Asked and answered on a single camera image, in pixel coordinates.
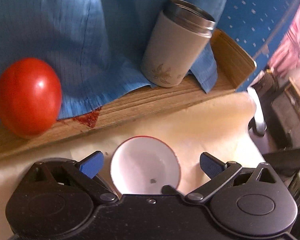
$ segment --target red tomato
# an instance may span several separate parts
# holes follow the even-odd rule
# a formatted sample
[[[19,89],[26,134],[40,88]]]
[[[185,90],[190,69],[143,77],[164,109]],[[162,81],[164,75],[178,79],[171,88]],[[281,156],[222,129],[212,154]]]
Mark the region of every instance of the red tomato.
[[[0,120],[13,133],[31,138],[58,117],[61,84],[53,69],[37,58],[24,58],[0,76]]]

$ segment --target wood grain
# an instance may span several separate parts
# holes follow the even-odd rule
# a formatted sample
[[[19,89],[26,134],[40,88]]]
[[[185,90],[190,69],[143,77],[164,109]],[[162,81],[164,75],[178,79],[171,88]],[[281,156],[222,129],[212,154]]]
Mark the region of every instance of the wood grain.
[[[218,63],[218,80],[208,94],[201,89],[197,80],[189,75],[176,87],[153,89],[143,87],[103,106],[101,110],[97,110],[98,114],[96,113],[95,116],[98,119],[92,127],[70,118],[57,122],[37,138],[25,140],[10,133],[0,124],[0,159],[91,130],[120,125],[159,111],[176,111],[233,93],[240,83],[239,80],[243,82],[253,72],[255,63],[234,41],[232,43],[231,41],[226,34],[215,31],[211,45]],[[227,60],[223,60],[222,55],[225,55]]]

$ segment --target blue gripper pad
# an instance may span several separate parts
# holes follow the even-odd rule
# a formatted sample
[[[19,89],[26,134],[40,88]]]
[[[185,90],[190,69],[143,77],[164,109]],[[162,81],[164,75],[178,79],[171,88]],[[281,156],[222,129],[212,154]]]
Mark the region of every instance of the blue gripper pad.
[[[204,152],[200,156],[200,168],[210,179],[213,179],[226,169],[226,164]]]
[[[98,174],[102,169],[104,163],[103,153],[96,151],[93,154],[89,155],[82,161],[80,161],[76,166],[79,168],[79,171],[87,175],[90,179]]]

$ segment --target table surface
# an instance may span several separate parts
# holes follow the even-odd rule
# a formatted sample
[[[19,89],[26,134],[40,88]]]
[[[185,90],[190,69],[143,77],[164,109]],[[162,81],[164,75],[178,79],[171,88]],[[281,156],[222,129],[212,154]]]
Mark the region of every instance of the table surface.
[[[105,165],[99,174],[113,185],[110,162],[120,143],[137,135],[153,136],[167,143],[176,153],[181,166],[178,190],[186,194],[209,180],[199,165],[200,154],[204,151],[223,162],[233,160],[244,167],[253,168],[264,161],[247,131],[254,113],[255,104],[249,95],[235,93],[169,114],[149,115],[120,126],[102,128],[1,159],[0,239],[11,236],[5,218],[5,205],[35,161],[51,157],[81,160],[100,150],[104,153]]]
[[[197,80],[189,75],[176,87],[143,87],[91,113],[61,120],[46,133],[31,140],[12,134],[0,124],[0,159],[90,130],[129,122],[157,112],[176,111],[233,92],[230,81],[223,71],[218,69],[218,81],[208,94],[202,90]]]

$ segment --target blue fabric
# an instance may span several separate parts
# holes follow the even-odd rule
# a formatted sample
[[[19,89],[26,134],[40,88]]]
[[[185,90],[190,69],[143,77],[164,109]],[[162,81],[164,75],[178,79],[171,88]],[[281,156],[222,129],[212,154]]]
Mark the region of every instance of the blue fabric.
[[[226,0],[187,0],[220,18]],[[59,118],[90,112],[152,85],[139,63],[164,0],[0,0],[0,75],[13,62],[50,64],[63,90]],[[217,80],[208,45],[191,68],[208,92]]]
[[[244,91],[265,68],[296,14],[300,0],[228,0],[218,28],[233,38],[257,63],[237,91]]]

